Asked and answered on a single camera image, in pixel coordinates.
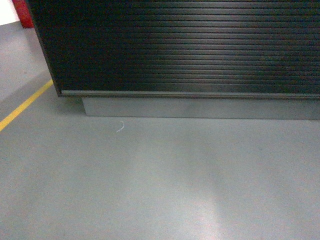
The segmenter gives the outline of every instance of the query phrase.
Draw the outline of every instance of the epoxy floor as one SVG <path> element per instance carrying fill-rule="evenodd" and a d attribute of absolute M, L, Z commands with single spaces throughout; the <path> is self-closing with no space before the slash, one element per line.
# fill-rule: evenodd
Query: epoxy floor
<path fill-rule="evenodd" d="M 1 120 L 50 79 L 9 32 Z M 0 240 L 60 239 L 318 240 L 320 122 L 87 117 L 50 87 L 0 132 Z"/>

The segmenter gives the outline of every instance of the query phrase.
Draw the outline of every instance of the gray baseboard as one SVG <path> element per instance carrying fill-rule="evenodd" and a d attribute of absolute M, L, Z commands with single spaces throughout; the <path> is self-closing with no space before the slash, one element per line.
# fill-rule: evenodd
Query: gray baseboard
<path fill-rule="evenodd" d="M 88 116 L 320 120 L 320 100 L 83 97 Z"/>

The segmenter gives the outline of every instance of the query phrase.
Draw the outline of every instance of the red object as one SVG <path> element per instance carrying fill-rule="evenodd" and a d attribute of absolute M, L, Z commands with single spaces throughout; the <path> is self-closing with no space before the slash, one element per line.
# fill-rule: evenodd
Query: red object
<path fill-rule="evenodd" d="M 29 9 L 27 7 L 25 0 L 12 0 L 15 7 L 16 13 L 20 19 L 21 25 L 24 28 L 33 28 L 34 24 L 32 22 Z"/>

